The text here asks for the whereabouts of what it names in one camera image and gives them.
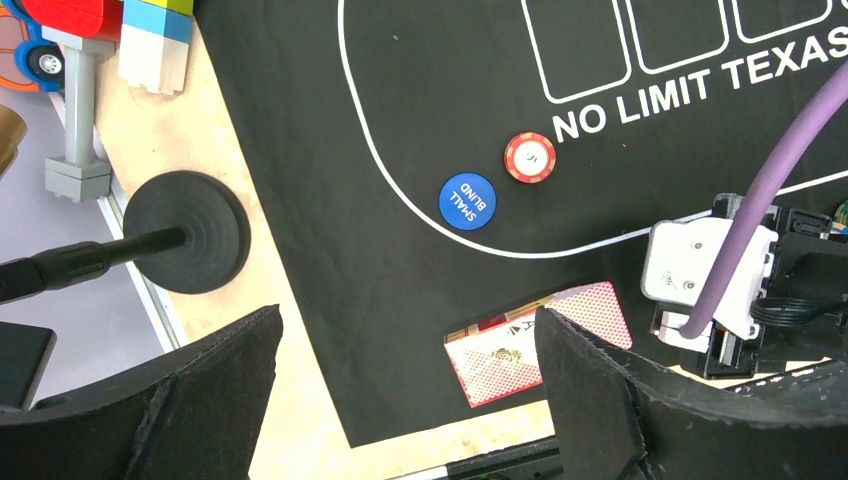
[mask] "toy wheel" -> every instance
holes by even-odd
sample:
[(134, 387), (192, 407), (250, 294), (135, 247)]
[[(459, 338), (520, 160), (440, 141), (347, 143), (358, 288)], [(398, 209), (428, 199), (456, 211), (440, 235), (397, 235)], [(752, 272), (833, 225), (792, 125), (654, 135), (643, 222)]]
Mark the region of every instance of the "toy wheel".
[(55, 45), (30, 50), (27, 66), (41, 80), (62, 83), (65, 79), (65, 56)]

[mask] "poker table felt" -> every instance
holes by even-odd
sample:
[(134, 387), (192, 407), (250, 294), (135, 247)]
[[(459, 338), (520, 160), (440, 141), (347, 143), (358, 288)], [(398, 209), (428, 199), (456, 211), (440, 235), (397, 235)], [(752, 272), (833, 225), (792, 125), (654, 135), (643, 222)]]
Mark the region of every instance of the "poker table felt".
[[(848, 2), (198, 0), (196, 17), (358, 446), (543, 398), (536, 388), (469, 408), (443, 339), (569, 286), (613, 282), (633, 350), (676, 363), (648, 333), (646, 229), (746, 190), (843, 61), (828, 39), (848, 25)], [(810, 36), (826, 61), (813, 48), (801, 68)], [(795, 68), (762, 80), (776, 73), (774, 48)], [(738, 89), (722, 68), (736, 59)], [(677, 102), (654, 107), (651, 86), (669, 81)], [(848, 196), (846, 126), (843, 111), (777, 203), (830, 213)], [(504, 147), (524, 131), (557, 151), (537, 185), (504, 169)], [(482, 229), (455, 230), (439, 213), (442, 185), (461, 172), (497, 192)]]

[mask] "wooden tabletop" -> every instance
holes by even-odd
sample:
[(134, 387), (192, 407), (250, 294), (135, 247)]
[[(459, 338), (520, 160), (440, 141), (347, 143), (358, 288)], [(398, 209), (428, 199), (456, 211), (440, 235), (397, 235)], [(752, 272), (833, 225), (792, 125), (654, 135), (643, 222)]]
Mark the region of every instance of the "wooden tabletop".
[(553, 434), (547, 404), (539, 402), (351, 449), (196, 25), (182, 94), (170, 97), (132, 89), (117, 69), (117, 56), (100, 67), (96, 123), (127, 194), (165, 172), (200, 171), (227, 184), (250, 217), (253, 239), (241, 274), (205, 295), (172, 295), (176, 317), (189, 339), (202, 338), (263, 305), (280, 304), (285, 331), (252, 479), (381, 480)]

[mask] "white lego brick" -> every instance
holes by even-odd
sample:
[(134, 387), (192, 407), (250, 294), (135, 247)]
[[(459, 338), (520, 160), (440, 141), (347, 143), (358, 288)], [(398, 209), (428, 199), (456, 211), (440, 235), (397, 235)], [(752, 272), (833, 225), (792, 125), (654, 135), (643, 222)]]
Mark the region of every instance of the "white lego brick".
[(124, 25), (118, 75), (132, 87), (173, 95), (185, 87), (188, 44)]

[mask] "red poker chip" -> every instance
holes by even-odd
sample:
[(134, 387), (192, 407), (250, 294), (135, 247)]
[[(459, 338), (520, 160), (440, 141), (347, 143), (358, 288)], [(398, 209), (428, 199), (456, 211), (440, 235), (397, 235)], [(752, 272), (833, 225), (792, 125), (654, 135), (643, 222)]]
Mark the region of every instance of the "red poker chip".
[(556, 166), (554, 144), (544, 135), (526, 132), (509, 141), (504, 152), (506, 170), (523, 183), (539, 183)]

